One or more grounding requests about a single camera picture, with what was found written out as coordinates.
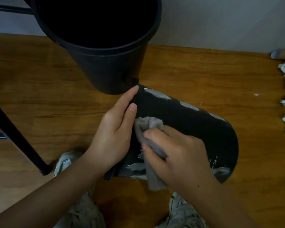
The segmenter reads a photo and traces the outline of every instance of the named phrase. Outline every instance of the white shoe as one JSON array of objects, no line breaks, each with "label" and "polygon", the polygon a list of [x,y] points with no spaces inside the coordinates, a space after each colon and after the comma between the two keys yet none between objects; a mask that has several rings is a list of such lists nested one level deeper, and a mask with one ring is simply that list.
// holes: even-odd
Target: white shoe
[{"label": "white shoe", "polygon": [[208,228],[204,219],[186,200],[176,192],[173,193],[170,203],[169,217],[155,228]]},{"label": "white shoe", "polygon": [[[79,151],[64,153],[59,158],[54,172],[56,177],[81,157]],[[72,205],[68,213],[56,224],[55,228],[105,228],[104,218],[92,201],[95,184]]]}]

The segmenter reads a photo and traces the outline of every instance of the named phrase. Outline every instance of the shoe tongue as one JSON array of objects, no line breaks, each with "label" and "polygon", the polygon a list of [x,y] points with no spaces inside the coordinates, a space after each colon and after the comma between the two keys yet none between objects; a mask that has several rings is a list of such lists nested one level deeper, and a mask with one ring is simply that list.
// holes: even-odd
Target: shoe tongue
[{"label": "shoe tongue", "polygon": [[72,162],[69,158],[65,159],[63,162],[62,162],[62,167],[61,167],[61,171],[64,171],[69,165],[71,165]]}]

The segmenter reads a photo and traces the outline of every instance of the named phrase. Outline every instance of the person's right arm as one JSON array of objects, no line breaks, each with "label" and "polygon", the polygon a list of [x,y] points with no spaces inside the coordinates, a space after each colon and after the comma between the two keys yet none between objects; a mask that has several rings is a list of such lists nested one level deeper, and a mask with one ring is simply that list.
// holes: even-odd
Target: person's right arm
[{"label": "person's right arm", "polygon": [[144,136],[168,155],[164,161],[144,143],[144,155],[151,167],[198,211],[209,227],[257,227],[229,190],[214,177],[202,140],[169,126],[164,126],[164,132],[147,130]]}]

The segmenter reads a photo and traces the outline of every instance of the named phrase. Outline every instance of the brown wood floor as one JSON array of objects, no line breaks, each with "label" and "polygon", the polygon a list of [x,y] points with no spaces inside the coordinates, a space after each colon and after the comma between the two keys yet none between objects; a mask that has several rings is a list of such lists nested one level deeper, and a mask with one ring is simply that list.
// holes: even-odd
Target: brown wood floor
[{"label": "brown wood floor", "polygon": [[[239,160],[227,185],[262,227],[285,227],[285,79],[280,61],[261,53],[148,47],[141,84],[227,119]],[[0,34],[0,107],[51,163],[85,150],[119,96],[95,90],[67,52],[46,37]],[[0,212],[52,178],[0,140]],[[95,201],[107,227],[153,227],[171,192],[146,182],[100,179]]]}]

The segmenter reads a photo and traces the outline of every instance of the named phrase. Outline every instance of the wall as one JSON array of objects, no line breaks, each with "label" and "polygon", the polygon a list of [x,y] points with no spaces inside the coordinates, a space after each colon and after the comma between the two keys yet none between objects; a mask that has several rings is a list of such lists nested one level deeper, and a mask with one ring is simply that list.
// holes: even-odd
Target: wall
[{"label": "wall", "polygon": [[[285,49],[285,0],[162,0],[158,45],[271,52]],[[0,4],[27,7],[23,0]],[[44,35],[33,16],[0,12],[0,32]]]}]

